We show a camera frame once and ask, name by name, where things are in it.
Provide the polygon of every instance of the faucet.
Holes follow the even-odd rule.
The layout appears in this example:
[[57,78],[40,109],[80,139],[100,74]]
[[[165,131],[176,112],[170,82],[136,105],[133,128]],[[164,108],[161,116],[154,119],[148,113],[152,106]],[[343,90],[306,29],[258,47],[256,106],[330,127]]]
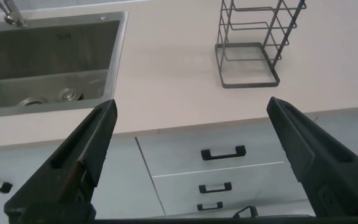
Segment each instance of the faucet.
[[4,0],[4,3],[9,10],[9,12],[5,9],[4,4],[0,2],[0,8],[5,12],[5,22],[10,25],[16,25],[16,27],[25,27],[27,25],[24,20],[22,14],[17,8],[15,2],[13,0]]

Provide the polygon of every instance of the countertop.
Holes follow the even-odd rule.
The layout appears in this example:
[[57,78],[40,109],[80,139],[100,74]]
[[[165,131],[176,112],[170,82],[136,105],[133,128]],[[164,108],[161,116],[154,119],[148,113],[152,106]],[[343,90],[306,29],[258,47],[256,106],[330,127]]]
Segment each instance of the countertop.
[[[129,11],[114,134],[168,133],[266,118],[271,96],[304,113],[358,107],[358,1],[313,0],[275,88],[223,89],[214,45],[220,0],[153,0],[24,12],[29,19]],[[91,109],[0,117],[0,146],[66,138]]]

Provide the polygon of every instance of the dish rack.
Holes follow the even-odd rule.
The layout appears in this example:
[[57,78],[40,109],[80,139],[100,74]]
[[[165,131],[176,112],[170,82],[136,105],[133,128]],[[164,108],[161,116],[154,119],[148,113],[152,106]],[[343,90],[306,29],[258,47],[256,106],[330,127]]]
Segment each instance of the dish rack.
[[[215,54],[216,61],[218,63],[219,76],[223,88],[256,88],[256,87],[275,87],[280,83],[280,78],[275,71],[275,66],[279,60],[282,59],[281,52],[284,46],[290,45],[288,36],[290,35],[293,29],[296,29],[298,26],[296,24],[296,19],[299,16],[301,10],[306,9],[305,0],[296,1],[294,7],[288,7],[284,0],[278,0],[278,3],[275,7],[273,6],[263,6],[263,7],[236,7],[235,0],[222,0],[221,4],[221,16],[219,20],[219,30],[218,30],[218,39],[215,45]],[[242,22],[242,21],[232,21],[232,18],[235,14],[251,14],[256,12],[265,11],[264,14],[271,11],[273,13],[272,20],[268,24],[266,21],[258,22]],[[283,26],[283,22],[280,21],[278,13],[284,12],[287,14],[289,25]],[[263,42],[230,42],[229,41],[229,31],[239,32],[244,31],[252,32],[255,30],[266,30],[267,33]],[[282,35],[281,41],[276,41],[273,36],[273,30],[280,31]],[[257,48],[261,51],[262,56],[260,58],[229,58],[227,56],[227,50],[233,48]],[[276,51],[274,57],[270,57],[266,51],[267,47],[273,47]],[[223,62],[240,62],[240,61],[265,61],[267,63],[268,69],[271,71],[274,82],[253,82],[253,83],[225,83],[223,78]]]

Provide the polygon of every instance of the drawer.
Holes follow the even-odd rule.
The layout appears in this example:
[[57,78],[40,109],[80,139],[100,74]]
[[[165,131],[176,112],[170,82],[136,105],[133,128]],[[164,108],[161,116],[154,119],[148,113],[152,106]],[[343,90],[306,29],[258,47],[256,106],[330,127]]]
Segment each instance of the drawer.
[[[269,121],[239,128],[214,129],[138,138],[152,177],[194,171],[280,162],[286,159]],[[212,157],[235,154],[244,146],[245,156],[204,161],[201,151]]]
[[[154,177],[153,181],[166,215],[198,212],[200,205],[202,209],[242,208],[307,198],[288,161],[173,174]],[[200,185],[205,185],[207,191],[226,191],[201,194]]]
[[[0,223],[7,223],[3,207],[58,146],[0,151],[0,179],[13,184],[0,194]],[[140,218],[164,215],[142,154],[134,138],[113,139],[92,204],[96,218]]]

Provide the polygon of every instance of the drain hole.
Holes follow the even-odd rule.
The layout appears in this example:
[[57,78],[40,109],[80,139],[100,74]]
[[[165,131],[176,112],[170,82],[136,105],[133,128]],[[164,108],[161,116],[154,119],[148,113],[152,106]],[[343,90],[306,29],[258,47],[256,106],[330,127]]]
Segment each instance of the drain hole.
[[48,103],[48,100],[44,97],[30,97],[21,101],[18,106],[30,106]]

